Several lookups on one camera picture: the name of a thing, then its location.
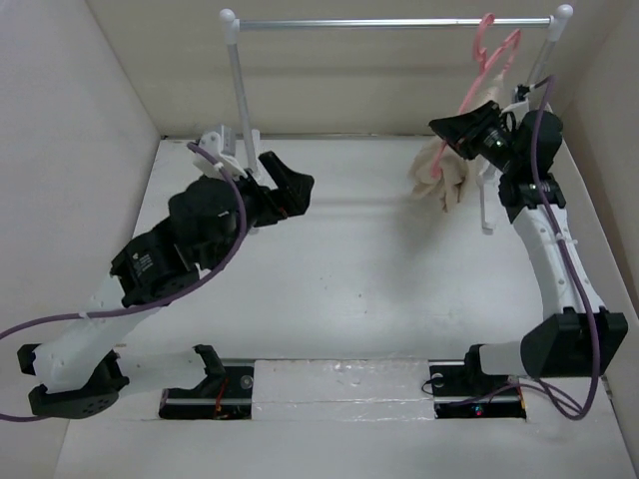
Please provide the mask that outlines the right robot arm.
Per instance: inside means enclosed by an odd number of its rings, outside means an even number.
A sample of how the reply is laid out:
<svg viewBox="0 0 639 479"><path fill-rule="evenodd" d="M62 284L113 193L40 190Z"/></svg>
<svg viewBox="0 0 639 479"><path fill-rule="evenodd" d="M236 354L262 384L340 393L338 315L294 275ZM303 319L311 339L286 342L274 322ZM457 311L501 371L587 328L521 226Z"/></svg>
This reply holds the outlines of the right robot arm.
<svg viewBox="0 0 639 479"><path fill-rule="evenodd" d="M471 347L476 359L461 368L464 386L482 393L498 375L604 373L628 322L609 311L589 283L569 231L566 201L550 172L563 142L561 120L542 110L517 120L489 101L429 125L463 159L481 157L500 172L498 197L527 250L542 298L542 322L520 340Z"/></svg>

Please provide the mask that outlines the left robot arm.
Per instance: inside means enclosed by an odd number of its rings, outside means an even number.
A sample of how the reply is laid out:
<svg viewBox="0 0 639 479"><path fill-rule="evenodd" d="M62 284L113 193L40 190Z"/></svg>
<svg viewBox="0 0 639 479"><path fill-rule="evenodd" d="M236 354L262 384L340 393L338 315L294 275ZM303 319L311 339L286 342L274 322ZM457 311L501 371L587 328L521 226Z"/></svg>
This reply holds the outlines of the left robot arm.
<svg viewBox="0 0 639 479"><path fill-rule="evenodd" d="M176 389L222 394L228 381L210 345L197 344L180 359L135 361L125 366L114 346L140 322L202 287L221 273L253 228L304 215L315 180L287 167L273 152L259 160L275 185L261 186L230 160L189 142L201 176L168 201L168 216L131 239L111 262L120 305L111 310L45 316L27 327L68 321L55 340L25 344L20 369L39 381L28 394L31 420L85 419L114 405L122 393L154 389L176 379Z"/></svg>

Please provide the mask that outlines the beige trousers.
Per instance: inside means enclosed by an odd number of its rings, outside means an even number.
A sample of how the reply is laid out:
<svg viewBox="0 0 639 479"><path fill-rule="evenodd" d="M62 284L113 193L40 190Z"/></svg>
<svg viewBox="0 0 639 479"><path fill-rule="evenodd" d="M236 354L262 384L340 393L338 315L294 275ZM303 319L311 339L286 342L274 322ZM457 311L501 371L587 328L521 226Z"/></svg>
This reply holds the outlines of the beige trousers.
<svg viewBox="0 0 639 479"><path fill-rule="evenodd" d="M510 100L505 76L505 73L498 73L472 89L468 101L462 103L460 113L475 110L488 101L507 106ZM422 146L409 169L408 174L413 180L411 197L415 200L435 198L441 208L449 212L460 203L473 172L472 163L461 158L439 137L433 136Z"/></svg>

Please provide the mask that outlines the pink plastic hanger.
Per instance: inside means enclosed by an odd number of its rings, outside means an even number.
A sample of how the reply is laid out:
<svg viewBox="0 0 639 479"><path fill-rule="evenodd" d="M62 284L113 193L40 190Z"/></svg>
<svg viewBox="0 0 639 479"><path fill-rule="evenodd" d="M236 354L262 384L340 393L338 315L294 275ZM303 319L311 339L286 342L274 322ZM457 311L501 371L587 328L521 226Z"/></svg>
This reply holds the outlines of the pink plastic hanger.
<svg viewBox="0 0 639 479"><path fill-rule="evenodd" d="M502 65L499 76L504 77L514 62L521 40L521 31L519 29L512 30L491 54L488 54L487 49L482 44L486 31L493 26L495 22L495 15L493 13L486 13L476 28L471 55L478 66L478 72L457 110L458 114L464 113L467 110L470 101L475 98L479 88L488 77L488 74L493 67L499 63L504 54L508 54L508 57Z"/></svg>

